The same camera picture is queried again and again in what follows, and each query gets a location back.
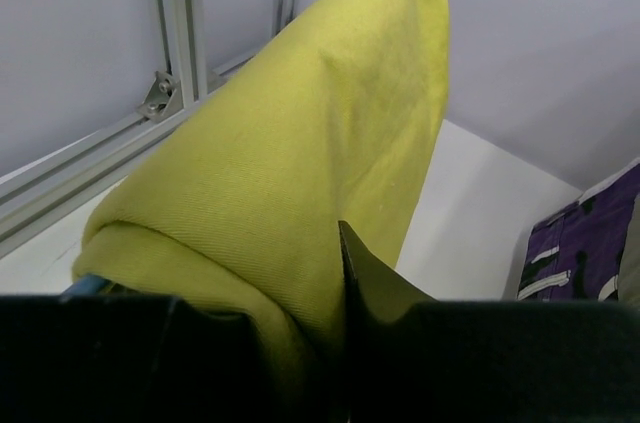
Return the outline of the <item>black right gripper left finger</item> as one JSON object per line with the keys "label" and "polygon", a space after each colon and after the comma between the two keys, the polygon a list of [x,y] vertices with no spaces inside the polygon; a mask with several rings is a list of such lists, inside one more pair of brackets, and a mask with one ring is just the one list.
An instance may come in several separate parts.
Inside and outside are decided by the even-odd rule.
{"label": "black right gripper left finger", "polygon": [[1,301],[5,422],[272,422],[276,413],[242,314],[166,296]]}

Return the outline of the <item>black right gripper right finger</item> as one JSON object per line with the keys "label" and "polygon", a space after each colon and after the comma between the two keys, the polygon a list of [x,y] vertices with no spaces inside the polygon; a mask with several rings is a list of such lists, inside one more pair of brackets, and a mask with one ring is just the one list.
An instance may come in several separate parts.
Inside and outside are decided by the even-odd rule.
{"label": "black right gripper right finger", "polygon": [[355,422],[635,422],[639,315],[439,302],[339,225]]}

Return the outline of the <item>yellow trousers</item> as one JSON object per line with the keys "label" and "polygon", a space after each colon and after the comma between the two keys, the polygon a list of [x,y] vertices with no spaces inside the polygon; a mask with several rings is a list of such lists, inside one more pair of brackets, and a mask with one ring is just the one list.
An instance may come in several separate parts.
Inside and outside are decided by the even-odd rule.
{"label": "yellow trousers", "polygon": [[278,420],[340,421],[339,223],[397,262],[448,51],[447,0],[317,0],[105,197],[73,278],[245,313]]}

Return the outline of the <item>light blue wire hanger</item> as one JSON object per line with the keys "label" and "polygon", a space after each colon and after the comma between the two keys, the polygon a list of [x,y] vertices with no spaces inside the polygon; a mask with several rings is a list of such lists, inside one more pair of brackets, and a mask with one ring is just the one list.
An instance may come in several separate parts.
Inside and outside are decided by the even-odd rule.
{"label": "light blue wire hanger", "polygon": [[111,280],[88,274],[72,283],[61,295],[64,297],[99,295],[108,291],[112,286]]}

